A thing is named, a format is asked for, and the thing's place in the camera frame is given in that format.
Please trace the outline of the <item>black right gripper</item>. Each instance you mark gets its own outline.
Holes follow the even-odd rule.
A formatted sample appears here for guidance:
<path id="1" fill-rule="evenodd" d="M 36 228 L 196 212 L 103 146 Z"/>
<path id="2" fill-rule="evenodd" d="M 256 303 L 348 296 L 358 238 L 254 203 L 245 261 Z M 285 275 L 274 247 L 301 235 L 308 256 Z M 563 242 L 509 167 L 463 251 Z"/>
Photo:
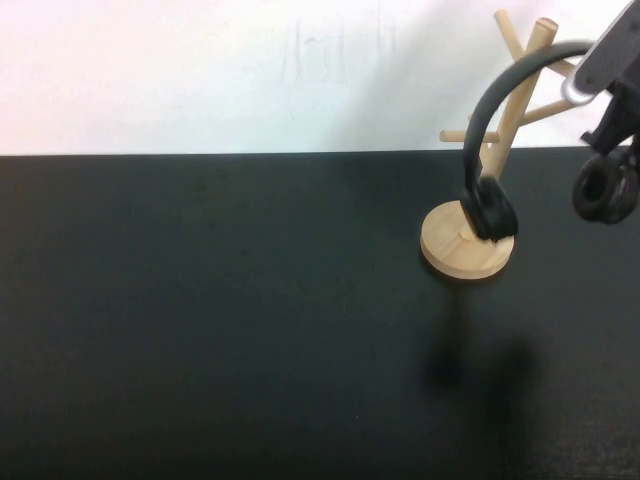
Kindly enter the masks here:
<path id="1" fill-rule="evenodd" d="M 594 152 L 610 152 L 639 132 L 639 70 L 627 69 L 607 90 L 611 101 L 599 129 L 581 135 Z"/>

